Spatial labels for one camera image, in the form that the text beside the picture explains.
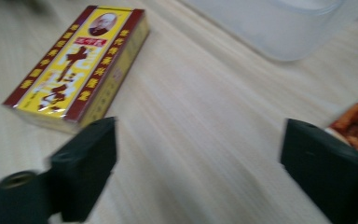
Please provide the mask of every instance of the clear plastic box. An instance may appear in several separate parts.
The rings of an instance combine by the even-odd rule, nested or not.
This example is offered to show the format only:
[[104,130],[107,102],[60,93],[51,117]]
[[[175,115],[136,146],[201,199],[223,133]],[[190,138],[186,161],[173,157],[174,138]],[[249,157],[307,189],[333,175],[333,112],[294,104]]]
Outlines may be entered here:
[[302,59],[358,18],[358,0],[182,0],[265,56]]

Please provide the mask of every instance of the light wood surface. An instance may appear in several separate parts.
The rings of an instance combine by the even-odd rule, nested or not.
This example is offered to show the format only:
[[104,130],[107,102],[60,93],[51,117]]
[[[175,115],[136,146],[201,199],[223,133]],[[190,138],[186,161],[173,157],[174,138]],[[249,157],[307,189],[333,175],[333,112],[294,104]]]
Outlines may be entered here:
[[106,115],[119,162],[89,223],[328,223],[280,165],[281,140],[286,118],[325,127],[358,99],[358,20],[278,63],[180,1],[44,2],[0,0],[0,179],[48,169],[72,137],[1,103],[87,5],[138,7],[151,33]]

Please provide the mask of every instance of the table surface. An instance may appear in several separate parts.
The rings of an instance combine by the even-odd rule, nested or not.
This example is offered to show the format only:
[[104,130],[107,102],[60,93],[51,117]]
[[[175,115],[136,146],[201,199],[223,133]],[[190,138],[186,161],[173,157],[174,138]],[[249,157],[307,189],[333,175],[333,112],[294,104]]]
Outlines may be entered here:
[[[48,169],[72,135],[1,103],[87,6],[0,0],[0,179]],[[151,33],[107,117],[119,162],[89,223],[328,223],[279,163],[287,118],[325,127],[358,99],[358,20],[304,60],[267,60],[180,1],[145,8]],[[60,223],[57,217],[53,223]]]

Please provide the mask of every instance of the black holder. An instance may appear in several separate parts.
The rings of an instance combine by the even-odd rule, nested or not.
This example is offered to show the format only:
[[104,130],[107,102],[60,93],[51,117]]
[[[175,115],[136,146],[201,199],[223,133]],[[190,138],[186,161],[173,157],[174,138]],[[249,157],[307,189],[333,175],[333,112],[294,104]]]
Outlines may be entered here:
[[289,119],[281,163],[332,223],[356,223],[358,150],[312,124]]
[[43,174],[23,171],[0,182],[0,224],[43,224],[56,213],[84,222],[117,161],[115,120],[91,123],[49,160]]

